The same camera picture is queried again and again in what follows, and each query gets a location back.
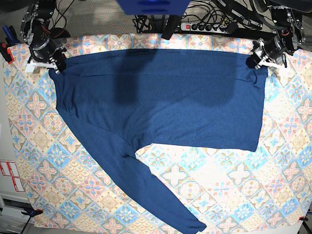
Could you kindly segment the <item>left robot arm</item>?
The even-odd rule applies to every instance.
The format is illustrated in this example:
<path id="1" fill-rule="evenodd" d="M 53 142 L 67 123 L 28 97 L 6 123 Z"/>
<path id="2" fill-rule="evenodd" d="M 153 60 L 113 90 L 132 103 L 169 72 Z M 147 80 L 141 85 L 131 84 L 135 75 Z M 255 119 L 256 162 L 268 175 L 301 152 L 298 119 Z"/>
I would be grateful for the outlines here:
<path id="1" fill-rule="evenodd" d="M 281 75 L 287 75 L 289 68 L 286 55 L 293 56 L 305 42 L 302 15 L 280 3 L 269 5 L 267 1 L 250 1 L 255 16 L 267 27 L 276 31 L 270 40 L 259 38 L 253 42 L 252 54 L 247 58 L 249 68 L 272 67 Z"/>

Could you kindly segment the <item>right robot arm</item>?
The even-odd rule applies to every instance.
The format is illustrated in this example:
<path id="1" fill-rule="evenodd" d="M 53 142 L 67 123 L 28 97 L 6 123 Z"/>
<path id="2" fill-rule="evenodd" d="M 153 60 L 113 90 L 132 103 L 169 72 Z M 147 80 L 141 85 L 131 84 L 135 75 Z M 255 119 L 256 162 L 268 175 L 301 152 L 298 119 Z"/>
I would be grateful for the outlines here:
<path id="1" fill-rule="evenodd" d="M 55 0 L 35 0 L 22 19 L 20 34 L 30 51 L 26 72 L 46 67 L 58 74 L 66 68 L 64 43 L 70 34 L 65 27 L 56 27 L 55 11 L 59 12 Z"/>

